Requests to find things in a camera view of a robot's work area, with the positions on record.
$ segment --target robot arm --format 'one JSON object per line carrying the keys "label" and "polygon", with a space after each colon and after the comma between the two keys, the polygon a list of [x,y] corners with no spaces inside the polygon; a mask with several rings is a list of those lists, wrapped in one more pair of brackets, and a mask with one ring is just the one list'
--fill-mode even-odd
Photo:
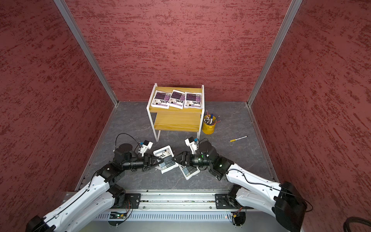
{"label": "robot arm", "polygon": [[233,161],[220,156],[209,141],[197,146],[191,137],[185,142],[192,152],[184,151],[173,160],[184,166],[207,166],[218,180],[226,176],[229,182],[237,184],[228,194],[228,203],[231,206],[258,209],[274,216],[291,232],[301,230],[307,204],[291,183],[269,181],[244,170]]}
{"label": "robot arm", "polygon": [[125,203],[125,190],[116,182],[125,170],[142,171],[152,169],[163,159],[146,154],[151,142],[145,141],[139,156],[132,151],[132,145],[122,144],[114,150],[115,157],[96,172],[92,180],[64,204],[46,214],[35,216],[26,227],[26,232],[77,232],[101,212],[109,208],[120,208]]}

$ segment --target table shelf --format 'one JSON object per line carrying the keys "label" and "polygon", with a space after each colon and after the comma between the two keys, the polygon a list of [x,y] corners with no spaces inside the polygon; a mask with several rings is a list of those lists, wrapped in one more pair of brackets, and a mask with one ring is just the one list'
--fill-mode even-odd
{"label": "table shelf", "polygon": [[198,132],[200,114],[157,113],[155,130]]}

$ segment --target aluminum frame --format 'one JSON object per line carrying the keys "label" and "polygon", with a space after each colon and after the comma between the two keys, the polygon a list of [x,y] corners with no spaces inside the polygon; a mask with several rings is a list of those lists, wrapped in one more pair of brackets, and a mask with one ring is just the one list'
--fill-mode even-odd
{"label": "aluminum frame", "polygon": [[63,18],[65,19],[68,27],[70,28],[72,34],[75,36],[77,42],[79,43],[82,51],[85,53],[86,58],[90,62],[92,68],[94,69],[95,73],[97,74],[99,80],[101,81],[104,89],[108,93],[109,97],[111,98],[112,102],[115,106],[118,105],[118,99],[112,90],[110,84],[108,83],[106,76],[104,75],[102,69],[99,66],[98,61],[95,59],[93,52],[90,50],[88,43],[84,39],[79,27],[77,26],[68,6],[64,0],[54,0],[55,4],[57,5],[60,13],[62,14]]}
{"label": "aluminum frame", "polygon": [[260,72],[260,75],[259,77],[257,78],[257,81],[254,85],[254,88],[249,96],[249,99],[247,100],[247,104],[249,106],[252,105],[264,79],[265,79],[265,76],[267,75],[268,71],[269,71],[269,68],[270,66],[272,65],[273,63],[273,60],[275,59],[276,55],[277,55],[277,52],[279,50],[279,48],[281,47],[281,44],[287,34],[287,31],[289,30],[290,26],[291,26],[291,23],[292,21],[294,20],[294,17],[301,5],[301,2],[302,0],[292,0],[288,10],[287,10],[287,13],[282,21],[282,24],[281,24],[281,27],[280,29],[278,30],[278,33],[277,33],[277,36],[276,36],[276,39],[274,40],[273,42],[273,45],[272,45],[272,48],[270,49],[269,51],[269,54],[267,56],[267,59],[264,63],[264,66],[262,68],[262,71]]}

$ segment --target yellow pen holder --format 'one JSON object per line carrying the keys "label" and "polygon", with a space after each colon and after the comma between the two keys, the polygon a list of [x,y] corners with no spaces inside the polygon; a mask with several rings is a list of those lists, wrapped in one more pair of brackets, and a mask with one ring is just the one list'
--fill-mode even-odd
{"label": "yellow pen holder", "polygon": [[207,125],[203,120],[202,120],[202,131],[205,133],[205,134],[212,134],[214,133],[214,129],[215,129],[215,125],[216,123],[214,123],[214,125]]}

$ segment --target wire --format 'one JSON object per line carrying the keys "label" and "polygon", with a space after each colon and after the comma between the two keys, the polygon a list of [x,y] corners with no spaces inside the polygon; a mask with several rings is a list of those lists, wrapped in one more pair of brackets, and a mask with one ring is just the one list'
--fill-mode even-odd
{"label": "wire", "polygon": [[110,215],[111,216],[114,216],[114,217],[117,217],[117,215],[123,215],[123,214],[126,214],[126,216],[128,216],[128,212],[129,212],[129,210],[130,210],[130,205],[129,205],[129,210],[128,210],[128,204],[127,204],[127,201],[125,201],[124,202],[125,204],[125,213],[119,213],[119,212],[116,212],[116,211],[111,211],[111,213],[110,213]]}
{"label": "wire", "polygon": [[349,217],[345,220],[345,222],[343,224],[344,232],[352,232],[351,229],[350,229],[350,223],[352,223],[352,222],[353,223],[364,224],[364,225],[367,225],[367,226],[371,226],[371,222],[369,220],[359,218],[359,217]]}
{"label": "wire", "polygon": [[[132,139],[134,139],[134,137],[132,137],[131,135],[129,135],[129,134],[127,134],[127,133],[121,133],[121,134],[126,134],[126,135],[130,136]],[[117,144],[117,138],[118,138],[118,136],[121,135],[121,134],[118,134],[117,137],[116,137],[116,140],[115,140],[115,149],[117,148],[117,146],[116,146],[116,144]]]}
{"label": "wire", "polygon": [[241,170],[238,170],[238,169],[229,169],[228,171],[232,171],[232,170],[239,171],[240,173],[242,173],[243,177],[245,178],[245,180],[246,180],[247,183],[249,183],[249,184],[259,184],[259,185],[263,185],[263,186],[266,186],[266,187],[268,187],[268,188],[270,188],[270,189],[274,189],[274,190],[277,190],[277,191],[283,192],[283,193],[285,193],[285,194],[289,194],[289,195],[292,195],[292,196],[299,197],[299,198],[303,199],[303,200],[306,201],[308,204],[310,204],[310,206],[312,207],[310,210],[305,211],[306,213],[308,213],[308,212],[310,212],[310,211],[312,211],[312,210],[314,209],[313,205],[312,205],[309,201],[307,201],[306,199],[304,199],[304,198],[302,198],[302,197],[300,197],[300,196],[297,196],[297,195],[294,195],[294,194],[291,194],[291,193],[288,193],[288,192],[285,192],[285,191],[282,191],[282,190],[279,190],[279,189],[275,189],[275,188],[273,188],[273,187],[271,187],[271,186],[269,186],[269,185],[266,185],[266,184],[249,182],[249,181],[246,179],[245,174],[244,174]]}
{"label": "wire", "polygon": [[92,178],[91,178],[91,180],[90,180],[90,182],[89,182],[88,189],[90,188],[90,184],[92,183],[95,174],[96,174],[99,170],[96,170],[96,171],[94,172],[94,174],[93,174],[93,176],[92,176]]}
{"label": "wire", "polygon": [[207,139],[207,141],[209,141],[208,138],[203,138],[203,139],[199,140],[198,143],[200,144],[200,143],[201,143],[203,140],[205,140],[205,139]]}
{"label": "wire", "polygon": [[240,213],[241,212],[241,209],[242,209],[242,207],[237,212],[234,212],[233,215],[235,215],[237,213]]}
{"label": "wire", "polygon": [[126,216],[126,218],[125,218],[124,221],[126,221],[126,220],[131,216],[131,214],[133,213],[133,209],[134,209],[134,207],[131,208],[131,213],[129,214],[129,216]]}

